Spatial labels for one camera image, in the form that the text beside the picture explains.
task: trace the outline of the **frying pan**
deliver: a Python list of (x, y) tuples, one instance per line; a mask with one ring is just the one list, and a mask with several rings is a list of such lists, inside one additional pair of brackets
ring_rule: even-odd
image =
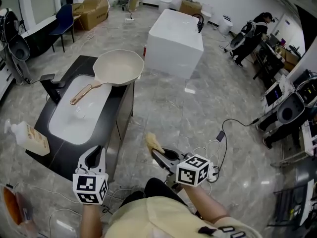
[(75, 105), (90, 90), (103, 84), (109, 83), (111, 86), (128, 85), (141, 75), (143, 67), (143, 59), (133, 51), (112, 50), (104, 53), (98, 57), (93, 65), (94, 81), (71, 99), (71, 105)]

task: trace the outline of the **white sink basin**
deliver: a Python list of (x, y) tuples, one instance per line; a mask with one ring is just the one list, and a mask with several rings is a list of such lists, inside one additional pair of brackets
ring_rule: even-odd
[(70, 100), (93, 80), (94, 77), (80, 75), (71, 82), (50, 120), (51, 134), (76, 145), (90, 139), (110, 94), (111, 84), (93, 89), (76, 105), (71, 105)]

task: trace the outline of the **chair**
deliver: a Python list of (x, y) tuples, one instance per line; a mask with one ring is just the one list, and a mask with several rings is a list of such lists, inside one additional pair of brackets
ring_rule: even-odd
[(59, 35), (61, 39), (61, 45), (63, 46), (63, 51), (65, 52), (64, 42), (63, 42), (63, 34), (71, 27), (71, 37), (74, 41), (74, 17), (73, 17), (73, 7), (71, 4), (66, 4), (60, 8), (58, 13), (56, 14), (56, 19), (58, 21), (58, 26), (50, 32), (49, 35)]

